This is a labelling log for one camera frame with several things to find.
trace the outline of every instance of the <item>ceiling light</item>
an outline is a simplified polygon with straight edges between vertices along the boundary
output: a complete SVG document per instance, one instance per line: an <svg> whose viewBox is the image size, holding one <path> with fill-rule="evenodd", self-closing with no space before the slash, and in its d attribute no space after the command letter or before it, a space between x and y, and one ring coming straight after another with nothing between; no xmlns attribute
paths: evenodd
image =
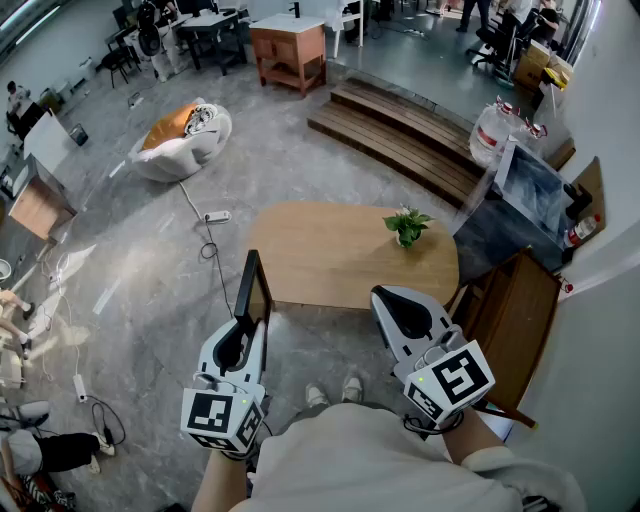
<svg viewBox="0 0 640 512"><path fill-rule="evenodd" d="M9 16L2 25L0 25L0 30L4 30L9 25L11 25L14 21L16 21L22 13L26 11L29 7L35 4L38 0L27 0L20 7L18 7L11 16Z"/></svg>
<svg viewBox="0 0 640 512"><path fill-rule="evenodd" d="M46 14L43 18L40 19L40 21L38 23L36 23L33 27L31 27L29 30L26 31L26 33L24 35L22 35L20 37L20 39L18 39L16 41L16 46L18 46L22 41L24 41L29 34L31 34L31 32L33 32L35 29L37 29L42 23L44 23L45 21L47 21L47 19L50 16L53 16L53 14L60 9L60 6L58 5L57 7L54 7L51 11L49 11L49 14Z"/></svg>

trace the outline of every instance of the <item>power strip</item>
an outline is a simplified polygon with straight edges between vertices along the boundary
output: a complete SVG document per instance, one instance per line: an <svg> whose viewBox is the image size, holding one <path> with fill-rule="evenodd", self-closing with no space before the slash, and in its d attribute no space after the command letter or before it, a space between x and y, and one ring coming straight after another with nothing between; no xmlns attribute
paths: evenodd
<svg viewBox="0 0 640 512"><path fill-rule="evenodd" d="M231 220L231 214L227 210L219 212L208 212L204 214L204 221L207 223L228 222Z"/></svg>
<svg viewBox="0 0 640 512"><path fill-rule="evenodd" d="M84 388L84 381L82 375L79 373L73 376L73 385L76 387L76 395L81 403L87 401L87 390Z"/></svg>

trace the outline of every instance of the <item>white wall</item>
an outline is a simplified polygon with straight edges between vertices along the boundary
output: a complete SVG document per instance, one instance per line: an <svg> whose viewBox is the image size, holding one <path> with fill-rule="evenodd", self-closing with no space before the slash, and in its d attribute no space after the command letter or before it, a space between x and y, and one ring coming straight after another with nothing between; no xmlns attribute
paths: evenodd
<svg viewBox="0 0 640 512"><path fill-rule="evenodd" d="M576 283L593 272L588 259L640 221L638 84L640 16L629 0L605 1L563 105L577 153L562 174L571 181L599 156L606 202L607 228L578 250L563 272Z"/></svg>
<svg viewBox="0 0 640 512"><path fill-rule="evenodd" d="M31 89L37 100L42 91L72 75L88 57L100 63L108 52L104 40L118 30L112 12L121 5L120 0L74 0L62 7L2 64L0 99L11 80ZM0 146L8 138L3 122Z"/></svg>
<svg viewBox="0 0 640 512"><path fill-rule="evenodd" d="M640 497L638 408L640 267L558 306L549 340L519 409L519 455L577 478L591 511L626 511Z"/></svg>

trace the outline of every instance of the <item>wooden staircase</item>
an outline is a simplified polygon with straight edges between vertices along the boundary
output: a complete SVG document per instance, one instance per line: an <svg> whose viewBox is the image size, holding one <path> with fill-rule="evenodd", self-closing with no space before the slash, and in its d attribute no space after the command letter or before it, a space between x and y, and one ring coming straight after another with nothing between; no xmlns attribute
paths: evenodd
<svg viewBox="0 0 640 512"><path fill-rule="evenodd" d="M404 98L350 79L309 119L323 132L379 160L456 207L484 174L469 133Z"/></svg>

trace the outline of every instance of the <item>white tabletop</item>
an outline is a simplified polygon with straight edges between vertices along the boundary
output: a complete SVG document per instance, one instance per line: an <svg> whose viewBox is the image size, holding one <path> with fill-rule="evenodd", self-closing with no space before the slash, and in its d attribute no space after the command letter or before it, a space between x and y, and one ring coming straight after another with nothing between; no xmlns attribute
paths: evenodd
<svg viewBox="0 0 640 512"><path fill-rule="evenodd" d="M300 34L315 27L324 25L322 18L311 16L300 16L296 18L293 14L276 14L249 25L249 28L262 28L266 30L280 30L282 32L292 32Z"/></svg>
<svg viewBox="0 0 640 512"><path fill-rule="evenodd" d="M213 25L225 20L232 20L237 18L238 14L234 13L229 16L223 14L214 14L213 11L206 11L206 14L200 14L198 17L189 18L182 23L181 28L195 28L195 27L212 27Z"/></svg>

